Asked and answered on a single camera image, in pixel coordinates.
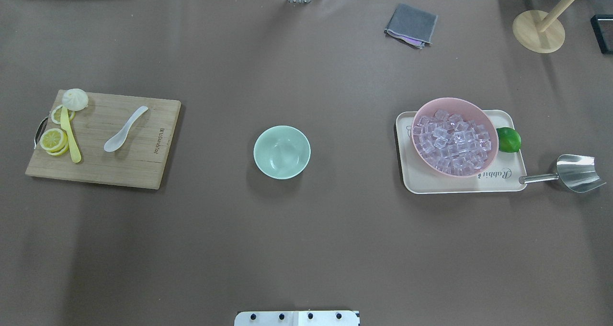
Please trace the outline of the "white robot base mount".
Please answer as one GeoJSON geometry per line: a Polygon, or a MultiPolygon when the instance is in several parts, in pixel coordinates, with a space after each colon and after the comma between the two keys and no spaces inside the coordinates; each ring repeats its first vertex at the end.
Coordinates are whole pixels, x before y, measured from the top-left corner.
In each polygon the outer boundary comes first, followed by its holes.
{"type": "Polygon", "coordinates": [[[359,311],[243,311],[234,320],[235,326],[359,326],[359,311]]]}

